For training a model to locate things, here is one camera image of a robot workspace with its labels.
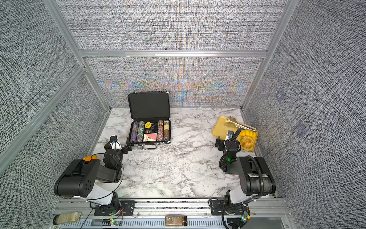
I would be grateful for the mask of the black poker set case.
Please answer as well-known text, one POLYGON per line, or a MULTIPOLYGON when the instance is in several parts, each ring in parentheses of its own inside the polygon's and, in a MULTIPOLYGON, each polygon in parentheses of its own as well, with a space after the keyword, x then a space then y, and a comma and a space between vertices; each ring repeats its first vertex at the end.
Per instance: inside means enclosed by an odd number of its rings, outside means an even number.
POLYGON ((139 146, 143 150, 157 149, 160 144, 171 143, 171 111, 170 99, 168 91, 156 92, 134 92, 128 95, 129 109, 132 118, 130 132, 127 142, 132 146, 139 146), (170 140, 169 141, 152 141, 152 142, 130 142, 133 122, 144 121, 150 122, 152 126, 144 129, 145 134, 156 133, 158 131, 158 121, 170 121, 170 140))

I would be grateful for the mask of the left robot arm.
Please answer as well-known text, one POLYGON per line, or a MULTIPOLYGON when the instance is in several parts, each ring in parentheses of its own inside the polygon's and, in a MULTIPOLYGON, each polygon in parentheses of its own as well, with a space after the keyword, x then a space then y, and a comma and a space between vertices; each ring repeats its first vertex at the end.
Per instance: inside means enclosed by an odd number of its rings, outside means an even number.
POLYGON ((120 186, 124 176, 123 155, 132 150, 130 139, 121 145, 117 136, 110 137, 105 152, 73 160, 54 185, 57 196, 82 199, 95 210, 95 216, 130 215, 132 202, 119 200, 116 189, 107 190, 96 182, 120 186))

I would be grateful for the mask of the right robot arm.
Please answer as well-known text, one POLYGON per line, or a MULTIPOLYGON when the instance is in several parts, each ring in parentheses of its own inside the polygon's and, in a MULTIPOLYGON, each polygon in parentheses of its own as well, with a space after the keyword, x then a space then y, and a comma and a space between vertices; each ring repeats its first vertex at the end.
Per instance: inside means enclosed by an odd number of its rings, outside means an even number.
POLYGON ((241 129, 229 130, 225 139, 217 137, 215 147, 223 153, 218 166, 227 175, 238 175, 239 186, 227 191, 223 198, 208 201, 213 215, 238 215, 248 208, 248 203, 272 195, 276 183, 263 157, 238 156, 242 145, 236 139, 241 129))

